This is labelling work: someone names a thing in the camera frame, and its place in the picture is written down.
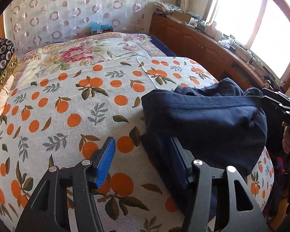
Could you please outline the person's right hand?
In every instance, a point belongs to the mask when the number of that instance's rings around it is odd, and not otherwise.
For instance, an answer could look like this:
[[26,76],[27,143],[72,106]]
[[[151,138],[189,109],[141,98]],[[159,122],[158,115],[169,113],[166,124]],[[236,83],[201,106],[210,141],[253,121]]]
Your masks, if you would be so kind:
[[290,153],[290,125],[288,125],[286,122],[283,122],[282,126],[284,128],[282,146],[283,146],[284,152],[289,154]]

